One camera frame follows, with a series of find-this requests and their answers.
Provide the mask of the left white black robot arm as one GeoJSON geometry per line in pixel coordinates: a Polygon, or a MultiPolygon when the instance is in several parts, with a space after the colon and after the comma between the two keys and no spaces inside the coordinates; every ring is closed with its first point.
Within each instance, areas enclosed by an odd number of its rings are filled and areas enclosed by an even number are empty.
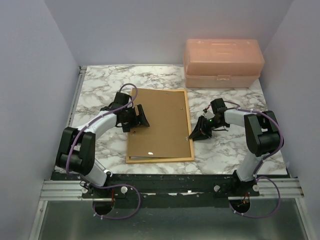
{"type": "Polygon", "coordinates": [[[96,140],[112,128],[129,133],[136,127],[150,124],[141,104],[134,105],[134,96],[117,92],[112,103],[100,109],[98,115],[79,127],[66,127],[61,136],[55,165],[66,172],[75,172],[94,185],[93,191],[107,197],[111,185],[106,182],[112,172],[96,159],[96,140]]]}

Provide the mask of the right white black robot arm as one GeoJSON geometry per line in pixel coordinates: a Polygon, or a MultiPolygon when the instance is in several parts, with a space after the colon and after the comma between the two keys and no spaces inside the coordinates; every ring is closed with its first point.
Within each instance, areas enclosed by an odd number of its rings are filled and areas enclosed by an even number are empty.
{"type": "Polygon", "coordinates": [[[235,171],[238,179],[230,183],[230,191],[241,196],[247,192],[247,182],[255,179],[263,162],[283,147],[284,137],[271,110],[260,112],[243,109],[240,105],[222,98],[211,101],[209,107],[213,117],[207,117],[208,108],[205,108],[188,138],[202,141],[210,139],[214,131],[225,131],[231,125],[244,128],[248,152],[235,171]]]}

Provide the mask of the sunset landscape photo print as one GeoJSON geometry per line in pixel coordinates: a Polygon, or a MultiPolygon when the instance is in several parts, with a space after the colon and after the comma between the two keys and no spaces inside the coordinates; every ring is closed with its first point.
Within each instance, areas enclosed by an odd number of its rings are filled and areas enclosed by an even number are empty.
{"type": "Polygon", "coordinates": [[[129,156],[129,159],[131,160],[155,160],[155,159],[159,159],[159,157],[150,157],[150,156],[147,156],[147,157],[139,157],[139,156],[129,156]]]}

